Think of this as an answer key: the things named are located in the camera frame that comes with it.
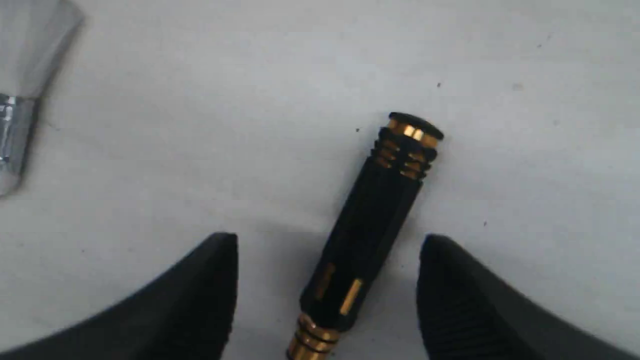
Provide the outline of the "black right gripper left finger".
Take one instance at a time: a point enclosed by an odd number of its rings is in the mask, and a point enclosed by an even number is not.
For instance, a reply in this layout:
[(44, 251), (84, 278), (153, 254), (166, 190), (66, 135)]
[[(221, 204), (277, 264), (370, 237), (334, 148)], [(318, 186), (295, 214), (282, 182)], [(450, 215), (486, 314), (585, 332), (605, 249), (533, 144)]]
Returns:
[(220, 360), (233, 330), (238, 237), (216, 232), (139, 291), (3, 360)]

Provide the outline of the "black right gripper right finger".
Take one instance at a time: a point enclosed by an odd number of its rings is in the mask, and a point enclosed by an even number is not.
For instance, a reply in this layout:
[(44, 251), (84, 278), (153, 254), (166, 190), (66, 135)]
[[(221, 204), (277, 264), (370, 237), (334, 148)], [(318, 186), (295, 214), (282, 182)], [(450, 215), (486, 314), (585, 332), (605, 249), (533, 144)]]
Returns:
[(538, 305), (455, 240), (428, 234), (416, 307), (430, 360), (637, 360)]

